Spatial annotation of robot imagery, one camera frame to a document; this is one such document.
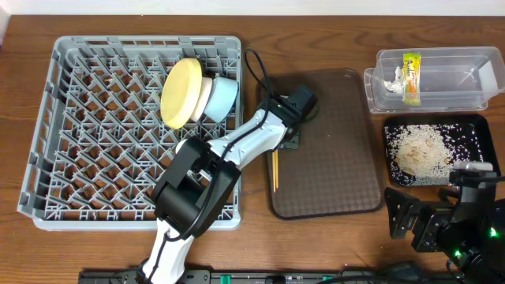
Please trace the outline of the wooden chopstick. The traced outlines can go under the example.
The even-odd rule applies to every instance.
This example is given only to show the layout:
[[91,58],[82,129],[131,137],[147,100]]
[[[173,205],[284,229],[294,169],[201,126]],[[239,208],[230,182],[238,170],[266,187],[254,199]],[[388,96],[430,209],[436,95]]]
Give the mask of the wooden chopstick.
[[272,152],[272,154],[271,154],[271,164],[272,164],[272,181],[273,181],[273,182],[272,182],[272,184],[273,184],[273,193],[275,193],[275,192],[274,192],[274,184],[275,184],[275,183],[274,183],[274,181],[275,181],[275,178],[274,178],[274,168],[273,168],[274,163],[273,163],[273,160],[272,160],[272,158],[273,158],[273,152]]
[[273,163],[274,163],[274,178],[275,178],[275,181],[274,181],[274,192],[276,192],[276,190],[278,189],[279,187],[279,151],[276,150],[273,152]]

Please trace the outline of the light blue bowl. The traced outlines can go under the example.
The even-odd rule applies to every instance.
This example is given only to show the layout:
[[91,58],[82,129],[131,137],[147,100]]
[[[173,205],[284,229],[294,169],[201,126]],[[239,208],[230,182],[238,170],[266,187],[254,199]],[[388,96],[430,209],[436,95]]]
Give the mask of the light blue bowl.
[[235,104],[239,84],[236,80],[216,77],[212,80],[211,94],[204,114],[212,121],[219,123],[225,119]]

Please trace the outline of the white tissue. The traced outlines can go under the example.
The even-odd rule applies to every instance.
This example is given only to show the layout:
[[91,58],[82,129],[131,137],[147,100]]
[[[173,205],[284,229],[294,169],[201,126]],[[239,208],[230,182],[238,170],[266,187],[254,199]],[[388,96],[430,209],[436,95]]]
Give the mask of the white tissue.
[[404,92],[404,76],[402,67],[397,66],[395,68],[395,79],[393,81],[384,81],[384,87],[387,91],[402,94]]

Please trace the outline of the yellow round plate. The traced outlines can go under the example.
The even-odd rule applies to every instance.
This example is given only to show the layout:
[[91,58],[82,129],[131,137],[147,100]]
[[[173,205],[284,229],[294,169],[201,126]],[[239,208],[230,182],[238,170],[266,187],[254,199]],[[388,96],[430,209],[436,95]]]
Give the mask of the yellow round plate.
[[196,58],[173,66],[163,86],[160,114],[166,126],[180,129],[190,118],[200,96],[202,68]]

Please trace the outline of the white cup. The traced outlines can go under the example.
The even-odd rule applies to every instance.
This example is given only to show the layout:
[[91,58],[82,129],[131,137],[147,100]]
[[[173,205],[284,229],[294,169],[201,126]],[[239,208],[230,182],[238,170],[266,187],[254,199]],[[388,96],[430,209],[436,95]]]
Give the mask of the white cup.
[[180,151],[180,149],[182,148],[182,146],[184,145],[184,143],[185,143],[186,141],[187,141],[187,139],[183,139],[183,140],[181,140],[181,141],[177,144],[177,146],[176,146],[176,148],[175,148],[175,150],[174,150],[175,154],[177,154],[177,153]]

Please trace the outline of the green yellow snack wrapper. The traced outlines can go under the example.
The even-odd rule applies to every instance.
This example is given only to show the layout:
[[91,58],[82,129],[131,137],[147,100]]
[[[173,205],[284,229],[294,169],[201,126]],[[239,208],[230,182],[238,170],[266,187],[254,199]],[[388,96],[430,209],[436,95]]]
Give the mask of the green yellow snack wrapper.
[[419,84],[421,75],[421,54],[407,53],[403,55],[403,102],[408,106],[421,105]]

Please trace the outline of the pink white bowl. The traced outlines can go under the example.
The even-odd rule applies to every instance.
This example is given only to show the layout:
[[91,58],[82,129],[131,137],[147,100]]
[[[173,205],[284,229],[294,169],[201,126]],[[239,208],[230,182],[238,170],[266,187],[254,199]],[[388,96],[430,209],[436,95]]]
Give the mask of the pink white bowl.
[[202,116],[205,107],[208,103],[212,89],[212,79],[203,77],[201,82],[200,94],[193,113],[190,116],[192,121],[198,121]]

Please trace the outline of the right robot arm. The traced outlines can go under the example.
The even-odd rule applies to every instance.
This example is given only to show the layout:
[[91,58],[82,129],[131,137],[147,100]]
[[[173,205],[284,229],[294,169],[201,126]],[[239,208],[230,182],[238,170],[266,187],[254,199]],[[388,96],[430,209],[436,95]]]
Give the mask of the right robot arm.
[[439,198],[385,189],[391,238],[412,232],[414,251],[444,253],[464,275],[460,282],[503,283],[504,200],[495,198],[495,188],[441,189]]

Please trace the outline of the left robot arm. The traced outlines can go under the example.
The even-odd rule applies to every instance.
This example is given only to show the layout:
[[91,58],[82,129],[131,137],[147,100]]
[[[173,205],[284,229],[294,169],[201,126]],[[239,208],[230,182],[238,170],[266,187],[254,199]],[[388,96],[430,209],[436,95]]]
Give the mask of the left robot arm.
[[253,117],[231,133],[207,142],[196,137],[182,141],[151,193],[157,233],[136,281],[176,283],[191,244],[215,222],[242,169],[289,141],[316,102],[305,87],[287,97],[268,94]]

